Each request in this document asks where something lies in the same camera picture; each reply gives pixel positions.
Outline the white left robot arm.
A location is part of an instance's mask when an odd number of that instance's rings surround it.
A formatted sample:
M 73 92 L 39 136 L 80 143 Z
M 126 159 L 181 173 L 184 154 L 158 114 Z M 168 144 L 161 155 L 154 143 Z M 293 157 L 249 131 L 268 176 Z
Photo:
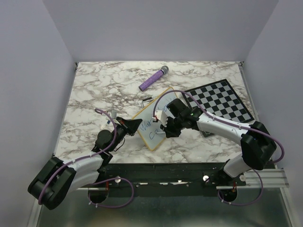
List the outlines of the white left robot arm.
M 74 160 L 61 160 L 54 156 L 47 161 L 28 186 L 28 193 L 36 198 L 40 205 L 49 210 L 58 207 L 66 195 L 85 185 L 101 186 L 105 175 L 99 171 L 112 159 L 112 151 L 126 135 L 133 136 L 142 119 L 126 120 L 117 117 L 114 130 L 101 130 L 93 149 L 88 155 Z

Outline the yellow framed whiteboard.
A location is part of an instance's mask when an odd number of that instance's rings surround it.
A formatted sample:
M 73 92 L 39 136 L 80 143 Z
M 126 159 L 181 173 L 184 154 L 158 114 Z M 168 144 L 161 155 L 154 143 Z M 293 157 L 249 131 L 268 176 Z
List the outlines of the yellow framed whiteboard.
M 145 108 L 140 110 L 132 118 L 132 120 L 133 119 L 143 120 L 137 132 L 139 133 L 140 137 L 144 141 L 146 147 L 151 151 L 154 151 L 166 139 L 165 134 L 162 135 L 155 134 L 156 132 L 163 132 L 163 131 L 160 129 L 160 123 L 152 122 L 152 117 L 153 117 L 152 114 L 153 114 L 154 106 L 161 95 L 173 89 L 174 89 L 173 87 L 167 88 L 164 92 L 158 95 L 154 99 L 154 101 L 152 101 Z M 167 95 L 165 95 L 163 98 L 160 99 L 160 101 L 156 105 L 156 110 L 162 110 L 166 113 L 167 116 L 173 118 L 174 116 L 168 110 L 167 105 L 176 98 L 177 98 L 176 93 L 174 92 L 168 93 Z

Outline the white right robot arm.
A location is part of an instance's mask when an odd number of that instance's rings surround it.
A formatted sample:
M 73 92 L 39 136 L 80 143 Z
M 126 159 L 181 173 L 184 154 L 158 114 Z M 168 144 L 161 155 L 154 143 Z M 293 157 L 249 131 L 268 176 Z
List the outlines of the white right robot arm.
M 199 107 L 188 108 L 180 99 L 168 104 L 172 116 L 155 111 L 155 118 L 167 138 L 179 137 L 183 129 L 207 131 L 229 139 L 241 147 L 241 154 L 227 160 L 216 174 L 218 181 L 229 185 L 239 174 L 251 169 L 263 170 L 277 146 L 264 124 L 241 124 L 211 113 L 204 113 Z

